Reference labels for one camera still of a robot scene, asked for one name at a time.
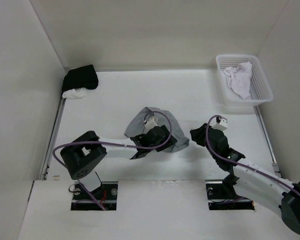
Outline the grey tank top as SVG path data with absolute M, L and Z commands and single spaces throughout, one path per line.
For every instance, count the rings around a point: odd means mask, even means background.
M 146 124 L 145 121 L 151 118 L 152 116 L 155 117 L 155 122 L 158 124 L 158 126 L 164 125 L 169 130 L 170 126 L 168 120 L 163 115 L 159 113 L 154 113 L 154 111 L 164 113 L 169 118 L 172 126 L 172 137 L 174 137 L 177 140 L 177 142 L 174 145 L 164 149 L 163 152 L 172 154 L 187 148 L 190 144 L 190 140 L 185 136 L 175 116 L 170 111 L 162 110 L 157 107 L 143 108 L 128 124 L 124 135 L 128 138 L 131 138 L 143 134 Z

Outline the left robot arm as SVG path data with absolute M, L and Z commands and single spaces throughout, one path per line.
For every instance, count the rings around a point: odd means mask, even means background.
M 177 143 L 165 126 L 154 126 L 144 133 L 125 139 L 100 138 L 93 130 L 87 131 L 60 151 L 61 158 L 72 180 L 83 183 L 90 199 L 102 195 L 102 184 L 95 167 L 104 158 L 141 159 L 155 150 L 164 151 Z

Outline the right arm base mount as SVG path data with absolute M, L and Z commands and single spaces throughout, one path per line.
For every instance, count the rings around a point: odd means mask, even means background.
M 231 186 L 221 180 L 209 180 L 205 183 L 208 208 L 211 211 L 255 210 L 252 200 L 236 194 Z

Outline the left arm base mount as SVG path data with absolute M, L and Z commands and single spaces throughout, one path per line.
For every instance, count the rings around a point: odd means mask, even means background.
M 75 182 L 70 185 L 68 192 L 72 194 L 72 211 L 115 211 L 117 209 L 118 182 L 103 182 L 95 191 L 90 194 L 95 197 L 99 204 L 95 203 L 91 196 Z

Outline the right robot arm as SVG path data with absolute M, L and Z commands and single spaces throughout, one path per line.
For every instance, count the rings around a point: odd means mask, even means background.
M 231 148 L 224 132 L 204 123 L 190 131 L 191 139 L 205 147 L 220 169 L 228 175 L 222 192 L 228 198 L 236 195 L 250 199 L 275 213 L 294 233 L 300 235 L 300 181 L 278 177 Z

